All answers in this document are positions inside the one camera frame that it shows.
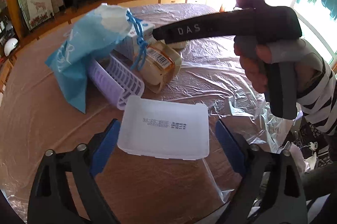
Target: purple plastic basket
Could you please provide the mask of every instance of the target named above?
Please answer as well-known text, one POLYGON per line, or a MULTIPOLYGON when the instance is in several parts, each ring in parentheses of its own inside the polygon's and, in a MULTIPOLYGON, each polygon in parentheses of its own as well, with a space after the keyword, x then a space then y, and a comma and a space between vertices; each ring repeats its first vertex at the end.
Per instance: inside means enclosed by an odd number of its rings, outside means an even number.
POLYGON ((144 92, 144 82, 111 54, 106 70, 93 60, 88 75, 106 99, 120 110, 125 109, 130 95, 142 96, 144 92))

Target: blue drawstring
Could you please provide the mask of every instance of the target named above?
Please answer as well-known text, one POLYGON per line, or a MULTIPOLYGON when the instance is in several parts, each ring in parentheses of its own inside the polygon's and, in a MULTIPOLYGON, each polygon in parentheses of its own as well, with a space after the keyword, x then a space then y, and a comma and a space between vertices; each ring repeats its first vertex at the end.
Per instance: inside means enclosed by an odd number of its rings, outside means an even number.
POLYGON ((148 43, 144 40, 144 30, 143 30, 142 21, 138 18, 135 18, 129 11, 126 11, 126 15, 129 18, 128 21, 134 25, 134 28, 137 34, 137 44, 139 46, 138 56, 130 69, 133 70, 135 67, 137 67, 138 71, 140 71, 145 63, 145 59, 147 55, 146 48, 148 46, 148 43))

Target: black and white striped shirt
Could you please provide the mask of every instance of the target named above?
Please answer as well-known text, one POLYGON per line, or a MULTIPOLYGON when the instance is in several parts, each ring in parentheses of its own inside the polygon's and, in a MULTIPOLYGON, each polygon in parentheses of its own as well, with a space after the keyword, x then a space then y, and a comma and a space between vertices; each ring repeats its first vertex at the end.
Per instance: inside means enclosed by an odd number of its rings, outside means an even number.
POLYGON ((323 61, 321 74, 310 87, 297 94, 305 119, 319 131, 328 135, 335 133, 337 126, 336 76, 329 64, 323 61))

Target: plastic tablecloth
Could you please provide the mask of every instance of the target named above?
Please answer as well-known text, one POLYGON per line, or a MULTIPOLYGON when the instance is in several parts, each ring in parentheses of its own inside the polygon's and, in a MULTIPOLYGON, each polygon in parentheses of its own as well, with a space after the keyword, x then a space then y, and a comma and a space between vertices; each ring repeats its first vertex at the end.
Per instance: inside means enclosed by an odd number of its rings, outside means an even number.
MULTIPOLYGON (((215 12, 198 4, 158 4, 131 8, 132 13, 157 27, 215 12)), ((47 149, 66 152, 88 143, 123 112, 109 105, 89 82, 87 113, 62 96, 46 58, 66 39, 72 25, 24 49, 6 86, 0 107, 0 187, 16 212, 27 219, 28 199, 35 172, 47 149)), ((180 51, 179 74, 159 94, 145 90, 143 98, 208 106, 210 154, 183 161, 127 154, 118 148, 103 173, 100 190, 121 223, 194 223, 225 203, 240 183, 215 138, 215 122, 222 118, 231 131, 249 143, 276 151, 292 122, 274 117, 264 96, 256 93, 233 50, 233 37, 192 40, 180 51)), ((79 213, 85 216, 75 188, 70 189, 79 213)))

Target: white cardboard box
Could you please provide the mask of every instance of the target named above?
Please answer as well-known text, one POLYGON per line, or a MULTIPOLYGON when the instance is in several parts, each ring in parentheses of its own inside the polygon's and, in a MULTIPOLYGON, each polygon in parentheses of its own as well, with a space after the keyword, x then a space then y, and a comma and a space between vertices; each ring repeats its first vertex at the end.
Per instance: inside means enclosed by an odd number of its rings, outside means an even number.
MULTIPOLYGON (((152 37, 152 31, 155 28, 154 24, 142 21, 143 30, 144 30, 144 40, 151 43, 155 41, 155 39, 152 37)), ((137 44, 137 33, 132 26, 131 30, 127 34, 127 36, 117 45, 115 50, 119 53, 121 53, 126 58, 133 60, 134 56, 139 51, 139 46, 137 44)))

